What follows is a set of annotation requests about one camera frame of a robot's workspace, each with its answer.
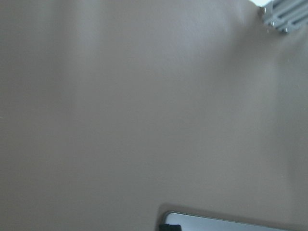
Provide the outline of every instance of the smartphone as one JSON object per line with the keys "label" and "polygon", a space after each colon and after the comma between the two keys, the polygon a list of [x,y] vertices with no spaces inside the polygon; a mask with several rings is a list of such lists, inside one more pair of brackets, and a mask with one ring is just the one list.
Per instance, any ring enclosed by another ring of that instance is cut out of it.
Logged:
{"label": "smartphone", "polygon": [[286,231],[266,226],[206,218],[178,212],[167,212],[164,216],[164,224],[180,225],[182,231]]}

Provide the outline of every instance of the painted wall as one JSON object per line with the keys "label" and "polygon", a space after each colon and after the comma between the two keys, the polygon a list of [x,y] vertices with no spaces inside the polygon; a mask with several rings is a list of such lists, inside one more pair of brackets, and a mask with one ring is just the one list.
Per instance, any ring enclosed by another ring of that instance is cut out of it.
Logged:
{"label": "painted wall", "polygon": [[3,0],[0,22],[0,230],[308,229],[307,28],[246,0]]}

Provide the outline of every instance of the wall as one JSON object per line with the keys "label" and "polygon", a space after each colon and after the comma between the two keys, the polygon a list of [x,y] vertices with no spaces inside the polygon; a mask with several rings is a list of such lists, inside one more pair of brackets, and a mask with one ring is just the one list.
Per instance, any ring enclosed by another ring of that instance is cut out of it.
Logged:
{"label": "wall", "polygon": [[0,230],[307,230],[307,28],[245,0],[4,0],[0,22]]}

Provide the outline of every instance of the phone screen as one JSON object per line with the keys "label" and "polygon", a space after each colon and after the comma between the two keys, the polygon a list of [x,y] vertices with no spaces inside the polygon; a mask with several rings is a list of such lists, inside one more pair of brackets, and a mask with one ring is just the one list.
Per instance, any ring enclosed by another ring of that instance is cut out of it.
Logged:
{"label": "phone screen", "polygon": [[181,225],[182,231],[286,231],[176,212],[169,212],[165,215],[165,224]]}

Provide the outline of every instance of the beige wall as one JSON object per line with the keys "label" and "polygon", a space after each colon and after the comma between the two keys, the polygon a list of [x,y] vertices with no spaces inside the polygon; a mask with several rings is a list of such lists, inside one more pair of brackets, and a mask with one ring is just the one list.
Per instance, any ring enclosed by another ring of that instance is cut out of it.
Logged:
{"label": "beige wall", "polygon": [[0,230],[308,229],[307,28],[245,0],[3,0],[0,30]]}

